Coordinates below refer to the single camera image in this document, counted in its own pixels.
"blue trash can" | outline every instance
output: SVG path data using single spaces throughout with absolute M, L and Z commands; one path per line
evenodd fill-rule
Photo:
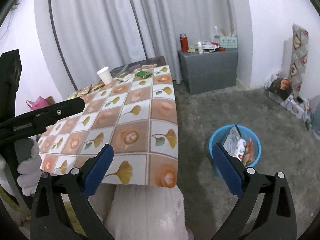
M 225 138 L 226 134 L 230 129 L 234 126 L 234 124 L 226 125 L 214 132 L 214 134 L 211 136 L 209 141 L 209 151 L 212 158 L 212 146 L 218 142 L 221 143 L 221 141 Z M 260 155 L 261 155 L 261 144 L 258 139 L 258 137 L 255 135 L 254 132 L 252 132 L 250 129 L 237 125 L 238 129 L 240 130 L 241 136 L 244 140 L 247 142 L 249 141 L 249 138 L 252 139 L 253 147 L 254 147 L 254 162 L 249 165 L 249 167 L 253 167 L 258 162 Z M 212 162 L 212 169 L 214 173 L 219 177 L 222 178 L 220 171 L 218 170 L 217 166 Z

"red thermos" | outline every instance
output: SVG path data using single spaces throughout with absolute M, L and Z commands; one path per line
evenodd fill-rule
M 182 51 L 188 51 L 189 46 L 188 46 L 188 38 L 185 33 L 180 34 L 180 44 L 181 44 L 181 50 Z

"curtain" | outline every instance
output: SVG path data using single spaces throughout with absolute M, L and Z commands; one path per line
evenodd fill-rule
M 214 27 L 236 28 L 230 0 L 52 0 L 67 66 L 78 87 L 98 81 L 97 70 L 165 56 L 181 82 L 180 33 L 189 45 L 211 40 Z
M 146 59 L 129 0 L 51 0 L 61 51 L 78 88 L 97 71 Z

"pink plastic bag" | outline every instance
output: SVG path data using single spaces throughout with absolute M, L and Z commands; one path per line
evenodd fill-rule
M 49 106 L 47 100 L 45 100 L 42 97 L 38 97 L 38 99 L 35 102 L 27 100 L 27 105 L 30 107 L 31 110 L 36 110 Z

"white paper cup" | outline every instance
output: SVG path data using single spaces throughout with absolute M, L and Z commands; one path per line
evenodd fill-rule
M 104 67 L 97 72 L 98 76 L 101 78 L 105 85 L 112 82 L 112 76 L 110 74 L 109 67 Z

